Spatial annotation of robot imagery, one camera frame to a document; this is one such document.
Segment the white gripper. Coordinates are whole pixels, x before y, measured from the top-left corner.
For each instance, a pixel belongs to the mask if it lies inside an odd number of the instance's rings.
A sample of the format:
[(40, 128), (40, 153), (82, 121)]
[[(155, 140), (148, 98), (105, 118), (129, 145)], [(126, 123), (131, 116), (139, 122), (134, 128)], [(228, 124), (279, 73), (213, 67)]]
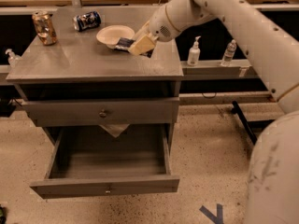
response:
[(175, 30), (167, 14), (166, 6), (159, 7), (134, 35), (134, 43), (128, 51), (133, 55), (140, 55), (155, 48), (157, 40), (168, 42), (174, 38)]

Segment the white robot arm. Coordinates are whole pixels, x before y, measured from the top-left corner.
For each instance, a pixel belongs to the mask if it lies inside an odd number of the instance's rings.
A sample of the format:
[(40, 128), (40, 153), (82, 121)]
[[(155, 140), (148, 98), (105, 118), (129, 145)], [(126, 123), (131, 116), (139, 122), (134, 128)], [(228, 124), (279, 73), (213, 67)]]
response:
[(139, 55), (219, 19), (284, 111), (252, 150), (244, 224), (299, 224), (299, 43), (245, 0), (171, 0), (134, 36)]

